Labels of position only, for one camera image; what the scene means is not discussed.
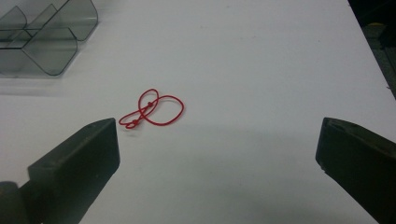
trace red string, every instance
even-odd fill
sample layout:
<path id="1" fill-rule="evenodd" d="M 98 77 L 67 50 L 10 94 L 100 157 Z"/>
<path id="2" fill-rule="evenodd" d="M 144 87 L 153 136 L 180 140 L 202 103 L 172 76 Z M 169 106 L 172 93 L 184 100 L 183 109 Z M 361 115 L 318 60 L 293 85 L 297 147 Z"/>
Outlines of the red string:
<path id="1" fill-rule="evenodd" d="M 155 96 L 156 96 L 155 100 L 153 100 L 152 102 L 148 102 L 148 104 L 146 106 L 142 107 L 143 98 L 145 98 L 145 96 L 148 93 L 150 93 L 150 92 L 154 92 L 155 93 Z M 173 119 L 171 119 L 169 121 L 166 121 L 164 123 L 152 121 L 151 119 L 148 118 L 148 115 L 150 115 L 155 110 L 155 108 L 157 107 L 157 105 L 160 102 L 160 100 L 164 99 L 164 98 L 170 98 L 172 100 L 177 101 L 181 105 L 180 112 Z M 148 91 L 143 92 L 143 94 L 140 95 L 140 97 L 139 97 L 139 101 L 137 103 L 137 107 L 138 107 L 138 109 L 136 111 L 134 111 L 134 112 L 132 112 L 130 114 L 127 114 L 124 117 L 122 117 L 119 120 L 119 124 L 120 125 L 124 125 L 126 129 L 132 129 L 132 128 L 135 128 L 139 124 L 140 120 L 145 119 L 146 121 L 148 121 L 151 124 L 154 124 L 154 125 L 157 125 L 157 126 L 166 126 L 166 125 L 169 125 L 169 124 L 173 123 L 178 118 L 180 118 L 180 116 L 181 116 L 181 114 L 183 113 L 183 110 L 184 110 L 183 102 L 181 102 L 181 100 L 178 99 L 176 96 L 173 96 L 173 95 L 160 96 L 158 91 L 155 90 L 155 89 L 149 89 Z M 133 116 L 135 114 L 139 114 L 139 118 L 138 119 L 134 119 L 134 120 L 132 120 L 130 122 L 124 121 L 125 119 L 128 119 L 128 118 L 130 118 L 131 116 Z"/>

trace red cord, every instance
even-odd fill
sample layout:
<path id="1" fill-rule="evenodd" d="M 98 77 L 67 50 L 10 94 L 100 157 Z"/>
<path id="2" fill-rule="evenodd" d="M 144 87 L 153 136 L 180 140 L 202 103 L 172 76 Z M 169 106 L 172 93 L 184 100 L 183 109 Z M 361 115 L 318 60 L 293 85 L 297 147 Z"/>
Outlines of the red cord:
<path id="1" fill-rule="evenodd" d="M 149 92 L 152 92 L 152 91 L 156 95 L 155 100 L 153 100 L 152 102 L 148 102 L 148 104 L 146 106 L 142 107 L 143 98 L 145 98 L 145 96 Z M 180 112 L 173 119 L 171 119 L 169 121 L 166 121 L 164 123 L 152 121 L 151 119 L 148 118 L 148 115 L 150 115 L 154 111 L 154 109 L 157 107 L 157 105 L 160 102 L 160 100 L 164 99 L 164 98 L 170 98 L 170 99 L 173 99 L 173 100 L 177 101 L 181 105 Z M 158 91 L 155 90 L 155 89 L 149 89 L 148 91 L 143 92 L 143 94 L 140 95 L 140 97 L 139 97 L 139 101 L 138 101 L 137 107 L 138 107 L 138 109 L 136 111 L 134 111 L 134 112 L 132 112 L 130 114 L 127 114 L 124 117 L 122 117 L 119 120 L 119 125 L 124 125 L 126 129 L 132 129 L 132 128 L 135 128 L 139 124 L 140 120 L 145 119 L 146 121 L 148 121 L 151 124 L 154 124 L 154 125 L 157 125 L 157 126 L 166 126 L 166 125 L 169 125 L 169 124 L 173 123 L 178 118 L 180 118 L 180 116 L 181 116 L 181 114 L 183 113 L 183 110 L 184 110 L 183 102 L 181 102 L 181 100 L 178 99 L 176 96 L 173 96 L 173 95 L 160 96 Z M 133 116 L 133 115 L 135 115 L 137 113 L 140 114 L 138 119 L 134 119 L 134 120 L 132 120 L 130 122 L 124 121 L 125 119 L 128 119 L 129 117 L 131 117 L 131 116 Z"/>

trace white table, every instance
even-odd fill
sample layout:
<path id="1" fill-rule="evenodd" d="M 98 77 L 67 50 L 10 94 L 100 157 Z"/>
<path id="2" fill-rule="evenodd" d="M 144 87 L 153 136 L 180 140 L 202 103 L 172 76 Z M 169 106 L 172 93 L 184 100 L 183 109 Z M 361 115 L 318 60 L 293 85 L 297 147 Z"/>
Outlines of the white table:
<path id="1" fill-rule="evenodd" d="M 157 88 L 183 117 L 118 127 L 120 168 L 81 223 L 375 223 L 315 161 L 324 117 L 396 141 L 347 0 L 94 3 L 100 23 L 61 77 L 0 78 L 0 180 L 21 186 L 82 126 Z"/>

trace string loop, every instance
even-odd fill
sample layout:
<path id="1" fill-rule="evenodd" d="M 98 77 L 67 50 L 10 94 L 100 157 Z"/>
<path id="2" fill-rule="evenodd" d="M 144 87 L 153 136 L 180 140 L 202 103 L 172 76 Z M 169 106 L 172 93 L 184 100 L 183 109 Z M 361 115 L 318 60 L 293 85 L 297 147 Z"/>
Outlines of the string loop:
<path id="1" fill-rule="evenodd" d="M 146 106 L 142 107 L 142 101 L 143 101 L 143 99 L 145 98 L 145 96 L 146 96 L 147 94 L 149 94 L 149 93 L 151 93 L 151 92 L 154 92 L 154 93 L 155 93 L 156 98 L 155 98 L 152 102 L 148 102 L 148 104 L 147 104 Z M 168 120 L 168 121 L 166 121 L 166 122 L 156 122 L 156 121 L 153 121 L 152 119 L 149 119 L 149 115 L 155 110 L 155 108 L 157 107 L 157 105 L 158 105 L 158 103 L 160 102 L 160 100 L 165 99 L 165 98 L 172 99 L 172 100 L 178 102 L 178 103 L 180 104 L 180 106 L 181 106 L 180 112 L 179 112 L 174 118 L 172 118 L 172 119 L 170 119 L 170 120 Z M 156 125 L 156 126 L 166 126 L 166 125 L 169 125 L 169 124 L 175 122 L 177 119 L 180 118 L 181 114 L 182 114 L 183 111 L 184 111 L 184 104 L 183 104 L 183 102 L 182 102 L 180 99 L 178 99 L 176 96 L 173 96 L 173 95 L 163 95 L 163 96 L 160 96 L 160 94 L 158 93 L 157 90 L 155 90 L 155 89 L 149 89 L 149 90 L 143 92 L 143 94 L 140 95 L 139 101 L 138 101 L 138 103 L 137 103 L 137 108 L 138 108 L 138 109 L 137 109 L 136 111 L 134 111 L 134 112 L 132 112 L 132 113 L 130 113 L 130 114 L 127 114 L 127 115 L 125 115 L 124 117 L 122 117 L 122 118 L 119 120 L 119 125 L 125 126 L 126 129 L 133 129 L 133 128 L 135 128 L 137 125 L 139 125 L 140 120 L 145 119 L 146 121 L 148 121 L 149 123 L 151 123 L 151 124 L 153 124 L 153 125 Z M 125 120 L 127 120 L 128 118 L 130 118 L 130 117 L 132 117 L 132 116 L 134 116 L 134 115 L 136 115 L 136 114 L 139 115 L 139 117 L 138 117 L 137 119 L 133 119 L 132 121 L 129 121 L 129 122 L 125 121 Z"/>

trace white surface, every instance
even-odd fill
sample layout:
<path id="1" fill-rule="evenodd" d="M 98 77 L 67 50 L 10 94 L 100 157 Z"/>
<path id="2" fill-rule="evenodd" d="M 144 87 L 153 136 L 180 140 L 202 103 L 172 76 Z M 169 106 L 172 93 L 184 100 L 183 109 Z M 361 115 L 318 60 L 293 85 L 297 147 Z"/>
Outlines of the white surface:
<path id="1" fill-rule="evenodd" d="M 315 161 L 324 117 L 396 141 L 347 0 L 94 3 L 100 23 L 62 77 L 0 78 L 1 180 L 22 185 L 82 126 L 157 88 L 184 116 L 118 128 L 120 169 L 81 223 L 375 223 Z"/>

